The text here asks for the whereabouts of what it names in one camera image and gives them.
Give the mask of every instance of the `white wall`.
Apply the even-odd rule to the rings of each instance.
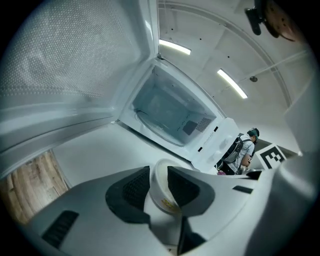
[[[242,108],[225,105],[222,109],[228,117],[234,119],[241,133],[258,128],[260,139],[298,153],[296,139],[284,119],[285,110],[279,110],[279,106],[259,106],[248,102]]]

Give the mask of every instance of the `black rubber pad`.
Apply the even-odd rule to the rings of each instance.
[[[78,216],[79,214],[74,211],[65,210],[42,235],[42,238],[58,249]]]
[[[137,172],[112,184],[105,194],[109,209],[127,223],[147,223],[150,216],[144,212],[144,204],[150,188],[150,168],[145,166]]]

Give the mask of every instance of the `white ceiling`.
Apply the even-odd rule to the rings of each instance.
[[[315,73],[312,55],[306,45],[273,38],[264,27],[254,35],[244,13],[253,6],[253,0],[160,0],[160,38],[191,54],[165,46],[160,52],[203,87],[241,132],[257,127],[261,139],[298,152],[283,113]],[[219,69],[238,82],[247,99],[217,74]],[[251,82],[255,74],[258,81]]]

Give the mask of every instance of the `white bowl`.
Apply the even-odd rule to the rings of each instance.
[[[180,167],[178,163],[170,159],[159,160],[151,174],[150,195],[161,209],[177,214],[181,210],[168,188],[168,166]]]

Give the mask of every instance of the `microwave door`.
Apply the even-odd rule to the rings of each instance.
[[[41,3],[0,62],[0,176],[117,120],[158,53],[157,0]]]

